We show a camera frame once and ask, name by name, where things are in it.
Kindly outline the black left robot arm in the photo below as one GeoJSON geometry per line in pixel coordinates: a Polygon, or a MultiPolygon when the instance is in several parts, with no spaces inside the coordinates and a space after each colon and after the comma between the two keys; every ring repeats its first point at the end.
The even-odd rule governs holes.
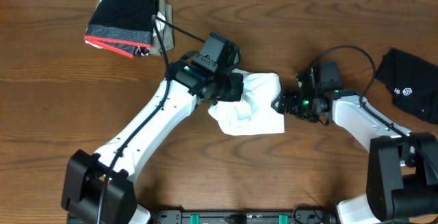
{"type": "Polygon", "coordinates": [[[244,76],[179,60],[146,106],[109,142],[89,154],[79,149],[66,167],[61,207],[82,223],[149,223],[136,199],[143,167],[169,133],[203,101],[239,101],[244,76]]]}

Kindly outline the white t-shirt pixel print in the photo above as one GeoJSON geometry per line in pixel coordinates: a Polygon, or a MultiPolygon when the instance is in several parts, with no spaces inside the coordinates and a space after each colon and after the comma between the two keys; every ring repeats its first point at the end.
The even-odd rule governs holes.
{"type": "Polygon", "coordinates": [[[284,116],[271,107],[281,91],[279,76],[276,73],[251,73],[240,69],[234,72],[243,75],[241,100],[219,101],[208,109],[221,131],[231,136],[282,134],[285,131],[284,116]]]}

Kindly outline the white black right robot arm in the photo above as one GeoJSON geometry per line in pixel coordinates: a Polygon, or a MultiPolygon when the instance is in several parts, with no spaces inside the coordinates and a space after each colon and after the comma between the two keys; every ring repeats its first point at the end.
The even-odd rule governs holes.
{"type": "Polygon", "coordinates": [[[336,206],[337,223],[408,223],[437,213],[437,139],[413,133],[351,90],[281,92],[271,103],[279,114],[349,132],[368,152],[366,191],[336,206]]]}

